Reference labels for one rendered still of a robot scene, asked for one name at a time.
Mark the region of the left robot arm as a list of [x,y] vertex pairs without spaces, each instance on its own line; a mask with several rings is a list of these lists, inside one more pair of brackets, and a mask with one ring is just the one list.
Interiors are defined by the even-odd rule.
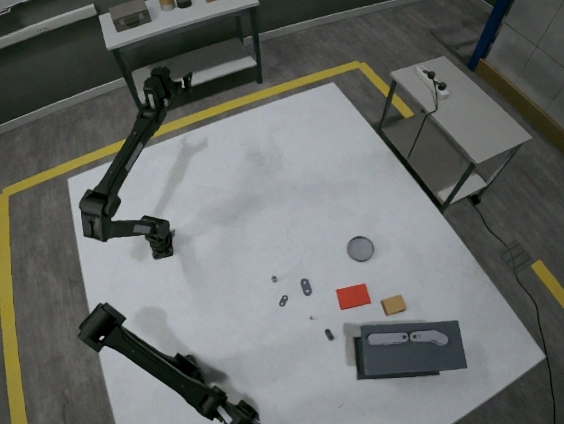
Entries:
[[153,248],[153,258],[157,260],[173,255],[168,220],[147,215],[140,220],[112,220],[122,203],[117,196],[121,186],[146,143],[159,130],[167,116],[165,110],[170,104],[170,98],[165,92],[172,98],[177,90],[175,81],[168,81],[167,67],[158,66],[150,75],[143,87],[147,105],[138,112],[131,133],[101,181],[93,190],[87,189],[84,193],[79,209],[84,237],[107,242],[111,238],[145,235],[144,238]]

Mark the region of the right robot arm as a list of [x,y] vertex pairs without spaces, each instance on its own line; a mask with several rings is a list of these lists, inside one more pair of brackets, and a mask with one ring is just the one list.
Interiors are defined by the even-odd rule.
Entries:
[[[121,353],[177,392],[201,416],[211,421],[217,419],[219,422],[225,421],[224,424],[255,424],[249,419],[251,414],[247,410],[237,404],[235,409],[235,405],[227,401],[228,397],[222,389],[216,385],[211,388],[204,383],[201,368],[196,365],[192,355],[182,356],[177,352],[172,357],[155,349],[126,330],[122,324],[127,318],[107,302],[104,305],[99,302],[91,314],[79,326],[81,332],[77,337],[93,350],[99,353],[106,346]],[[105,337],[100,340],[101,336]]]

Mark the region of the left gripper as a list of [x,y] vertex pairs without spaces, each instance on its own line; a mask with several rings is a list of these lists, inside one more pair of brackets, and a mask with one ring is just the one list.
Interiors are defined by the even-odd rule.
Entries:
[[[183,77],[184,88],[182,88],[182,82],[181,81],[179,81],[179,82],[175,81],[176,86],[177,86],[177,90],[176,90],[175,94],[173,95],[173,97],[175,95],[184,96],[186,93],[190,94],[192,92],[192,75],[193,75],[192,72],[190,72]],[[189,78],[189,76],[190,76],[190,78]],[[189,82],[189,80],[190,80],[190,82]],[[173,97],[171,98],[170,95],[167,94],[166,92],[165,92],[165,94],[170,98],[170,102],[171,102]]]

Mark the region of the tan square block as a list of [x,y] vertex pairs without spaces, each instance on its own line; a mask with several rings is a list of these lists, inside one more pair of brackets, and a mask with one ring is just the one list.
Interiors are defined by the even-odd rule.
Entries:
[[396,314],[407,309],[401,294],[384,299],[381,301],[381,304],[386,316]]

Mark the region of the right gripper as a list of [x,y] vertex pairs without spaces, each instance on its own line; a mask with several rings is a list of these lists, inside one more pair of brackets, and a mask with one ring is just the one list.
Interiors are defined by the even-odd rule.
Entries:
[[[251,407],[249,404],[247,404],[244,400],[240,400],[240,402],[238,403],[238,405],[239,405],[240,407],[244,408],[245,410],[247,410],[247,411],[251,414],[251,417],[250,417],[249,419],[251,419],[252,422],[253,422],[254,419],[260,421],[260,419],[259,419],[259,413],[256,412],[256,410],[255,410],[253,407]],[[254,412],[254,411],[255,411],[255,412]]]

